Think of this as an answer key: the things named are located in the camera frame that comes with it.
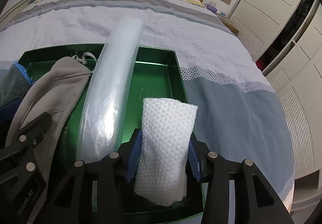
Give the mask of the white textured cloth roll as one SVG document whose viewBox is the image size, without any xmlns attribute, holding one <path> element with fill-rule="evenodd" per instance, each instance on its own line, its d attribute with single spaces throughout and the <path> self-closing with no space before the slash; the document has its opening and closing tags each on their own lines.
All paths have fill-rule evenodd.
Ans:
<svg viewBox="0 0 322 224">
<path fill-rule="evenodd" d="M 134 191 L 160 206 L 184 199 L 186 163 L 197 106 L 167 98 L 145 98 L 142 146 Z"/>
</svg>

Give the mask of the light grey fleece cloth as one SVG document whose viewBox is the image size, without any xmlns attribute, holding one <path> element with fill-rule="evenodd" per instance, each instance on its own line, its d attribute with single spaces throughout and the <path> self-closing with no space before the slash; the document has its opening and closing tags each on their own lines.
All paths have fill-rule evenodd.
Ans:
<svg viewBox="0 0 322 224">
<path fill-rule="evenodd" d="M 18 130 L 44 112 L 52 116 L 52 124 L 42 142 L 33 149 L 34 157 L 46 186 L 56 145 L 62 128 L 77 104 L 91 75 L 90 70 L 75 58 L 63 57 L 39 78 L 27 92 L 18 107 L 5 141 L 5 148 L 14 144 Z M 46 199 L 45 187 L 28 221 L 39 213 Z"/>
</svg>

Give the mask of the clear plastic bag roll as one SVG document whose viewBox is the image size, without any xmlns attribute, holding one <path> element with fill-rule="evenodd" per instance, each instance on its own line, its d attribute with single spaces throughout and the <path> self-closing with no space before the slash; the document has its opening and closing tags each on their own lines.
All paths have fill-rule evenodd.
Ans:
<svg viewBox="0 0 322 224">
<path fill-rule="evenodd" d="M 93 70 L 82 110 L 76 158 L 85 163 L 101 160 L 118 150 L 135 60 L 145 22 L 119 19 Z"/>
</svg>

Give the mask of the dark grey blue-edged towel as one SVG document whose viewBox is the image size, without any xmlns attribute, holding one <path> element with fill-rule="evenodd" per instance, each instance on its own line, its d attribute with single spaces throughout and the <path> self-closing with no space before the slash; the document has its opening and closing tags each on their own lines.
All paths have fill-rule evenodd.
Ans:
<svg viewBox="0 0 322 224">
<path fill-rule="evenodd" d="M 34 81 L 24 66 L 13 62 L 1 81 L 1 124 L 9 126 Z"/>
</svg>

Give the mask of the striped bed cover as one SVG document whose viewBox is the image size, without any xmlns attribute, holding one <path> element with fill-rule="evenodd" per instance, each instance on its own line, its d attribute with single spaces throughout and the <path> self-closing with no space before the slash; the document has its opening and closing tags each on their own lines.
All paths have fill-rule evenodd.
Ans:
<svg viewBox="0 0 322 224">
<path fill-rule="evenodd" d="M 294 155 L 275 90 L 216 15 L 191 0 L 36 0 L 1 28 L 1 72 L 25 51 L 101 44 L 124 16 L 145 20 L 140 44 L 176 52 L 195 133 L 228 160 L 252 159 L 287 209 Z"/>
</svg>

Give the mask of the green rectangular tray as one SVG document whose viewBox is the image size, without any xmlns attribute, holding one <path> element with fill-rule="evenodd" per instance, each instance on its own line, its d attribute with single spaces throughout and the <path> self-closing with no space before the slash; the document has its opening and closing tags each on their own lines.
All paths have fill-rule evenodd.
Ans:
<svg viewBox="0 0 322 224">
<path fill-rule="evenodd" d="M 80 56 L 85 52 L 99 56 L 102 44 L 64 45 L 25 52 L 19 64 L 27 69 L 33 79 L 39 79 L 62 57 Z M 173 51 L 140 47 L 135 61 L 128 102 L 125 112 L 122 143 L 132 140 L 136 129 L 141 127 L 142 101 L 144 98 L 174 98 L 186 102 L 186 92 L 181 79 L 180 68 Z M 77 130 L 80 125 L 81 110 L 85 96 L 82 95 L 74 111 L 69 116 L 58 140 L 54 154 L 52 173 L 50 174 L 49 193 L 53 193 L 63 174 L 71 169 L 76 156 Z M 134 191 L 137 163 L 139 159 L 140 139 L 134 142 L 133 150 L 122 156 L 126 162 L 122 176 L 121 191 L 124 195 L 125 220 L 130 223 L 171 223 L 175 221 L 200 221 L 202 204 L 201 184 L 187 169 L 187 196 L 181 202 L 170 207 L 153 205 L 137 196 Z"/>
</svg>

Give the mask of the wooden nightstand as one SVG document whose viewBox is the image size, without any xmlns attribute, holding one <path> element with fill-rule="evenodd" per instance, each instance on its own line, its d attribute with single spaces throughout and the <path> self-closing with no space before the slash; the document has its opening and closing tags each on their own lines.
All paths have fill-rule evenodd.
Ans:
<svg viewBox="0 0 322 224">
<path fill-rule="evenodd" d="M 235 35 L 239 33 L 239 30 L 234 26 L 230 19 L 221 19 L 222 23 Z"/>
</svg>

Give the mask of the purple tissue box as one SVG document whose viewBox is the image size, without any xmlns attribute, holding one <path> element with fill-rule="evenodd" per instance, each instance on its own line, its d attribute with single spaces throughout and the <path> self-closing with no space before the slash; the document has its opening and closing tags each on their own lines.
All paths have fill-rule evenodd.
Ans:
<svg viewBox="0 0 322 224">
<path fill-rule="evenodd" d="M 216 8 L 216 3 L 214 2 L 205 3 L 204 6 L 214 14 L 216 14 L 218 11 L 218 9 Z"/>
</svg>

